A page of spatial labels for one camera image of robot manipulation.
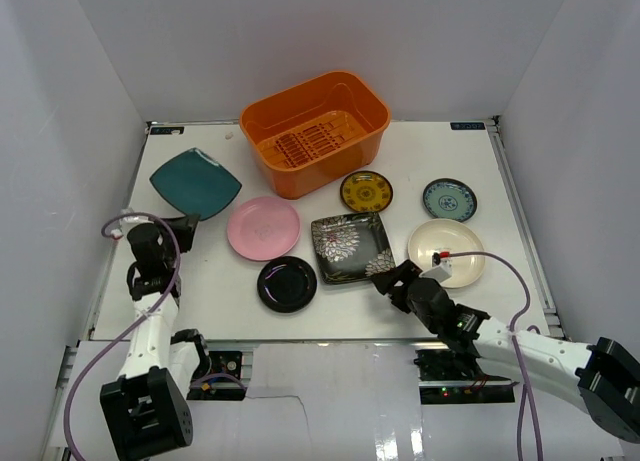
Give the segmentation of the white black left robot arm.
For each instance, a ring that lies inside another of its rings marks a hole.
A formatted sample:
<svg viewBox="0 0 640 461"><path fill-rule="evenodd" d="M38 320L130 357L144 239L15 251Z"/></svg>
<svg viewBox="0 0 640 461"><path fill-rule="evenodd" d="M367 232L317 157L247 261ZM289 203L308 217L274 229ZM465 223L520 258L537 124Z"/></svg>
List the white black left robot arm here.
<svg viewBox="0 0 640 461"><path fill-rule="evenodd" d="M198 330L173 325L181 296L178 257L191 250L199 221L197 214L147 221L126 236L134 256L126 286L137 325L117 379L100 392L120 460L148 460L193 440L187 395L191 382L209 373L212 358Z"/></svg>

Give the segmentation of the black square floral plate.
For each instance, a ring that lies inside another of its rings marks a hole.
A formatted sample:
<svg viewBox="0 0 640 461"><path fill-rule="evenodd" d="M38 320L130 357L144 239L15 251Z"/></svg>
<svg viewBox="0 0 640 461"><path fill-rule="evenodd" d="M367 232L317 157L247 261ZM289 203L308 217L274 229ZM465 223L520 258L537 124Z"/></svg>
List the black square floral plate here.
<svg viewBox="0 0 640 461"><path fill-rule="evenodd" d="M383 221L377 212L314 220L311 238L321 279L328 285L368 280L396 267Z"/></svg>

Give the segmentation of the teal square plate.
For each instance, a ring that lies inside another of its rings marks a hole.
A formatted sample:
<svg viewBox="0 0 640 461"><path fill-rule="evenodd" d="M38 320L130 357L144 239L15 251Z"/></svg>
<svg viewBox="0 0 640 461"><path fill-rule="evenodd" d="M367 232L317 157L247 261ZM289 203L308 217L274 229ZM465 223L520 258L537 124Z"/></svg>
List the teal square plate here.
<svg viewBox="0 0 640 461"><path fill-rule="evenodd" d="M160 197L184 215L210 219L239 194L242 183L198 148L188 149L156 169L149 181Z"/></svg>

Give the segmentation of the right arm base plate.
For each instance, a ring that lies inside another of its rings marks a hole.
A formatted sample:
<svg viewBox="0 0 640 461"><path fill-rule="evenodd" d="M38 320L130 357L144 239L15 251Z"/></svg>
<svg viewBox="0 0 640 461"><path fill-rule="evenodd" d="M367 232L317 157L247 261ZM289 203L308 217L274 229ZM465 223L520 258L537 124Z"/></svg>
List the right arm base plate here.
<svg viewBox="0 0 640 461"><path fill-rule="evenodd" d="M511 404L515 384L485 374L477 362L448 349L416 351L420 401L429 405Z"/></svg>

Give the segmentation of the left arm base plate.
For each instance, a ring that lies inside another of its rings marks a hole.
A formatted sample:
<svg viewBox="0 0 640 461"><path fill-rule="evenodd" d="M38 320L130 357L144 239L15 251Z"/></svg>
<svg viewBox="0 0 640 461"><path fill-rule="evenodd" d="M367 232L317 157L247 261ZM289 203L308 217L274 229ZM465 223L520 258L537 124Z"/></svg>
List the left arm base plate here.
<svg viewBox="0 0 640 461"><path fill-rule="evenodd" d="M191 401L242 401L245 390L231 376L248 385L252 369L252 354L242 351L210 351L211 367L205 380L192 388L187 399Z"/></svg>

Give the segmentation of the pink round plate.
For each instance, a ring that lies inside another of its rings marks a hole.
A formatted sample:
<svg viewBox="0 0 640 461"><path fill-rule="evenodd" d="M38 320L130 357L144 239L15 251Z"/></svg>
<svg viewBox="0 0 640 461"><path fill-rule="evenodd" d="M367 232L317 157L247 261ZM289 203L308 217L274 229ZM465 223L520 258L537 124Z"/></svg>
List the pink round plate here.
<svg viewBox="0 0 640 461"><path fill-rule="evenodd" d="M233 211L227 239L233 250L251 261L270 261L291 251L301 232L298 212L277 197L253 198Z"/></svg>

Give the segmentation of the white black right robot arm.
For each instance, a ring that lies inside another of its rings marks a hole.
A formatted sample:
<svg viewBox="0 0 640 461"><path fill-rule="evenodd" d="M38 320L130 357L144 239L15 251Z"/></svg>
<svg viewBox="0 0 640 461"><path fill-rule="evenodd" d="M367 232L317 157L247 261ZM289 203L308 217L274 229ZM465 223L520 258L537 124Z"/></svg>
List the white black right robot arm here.
<svg viewBox="0 0 640 461"><path fill-rule="evenodd" d="M433 276L405 261L372 275L377 291L413 314L450 350L453 371L484 372L544 391L590 416L627 443L639 441L639 362L618 342L594 344L518 331L488 313L454 302Z"/></svg>

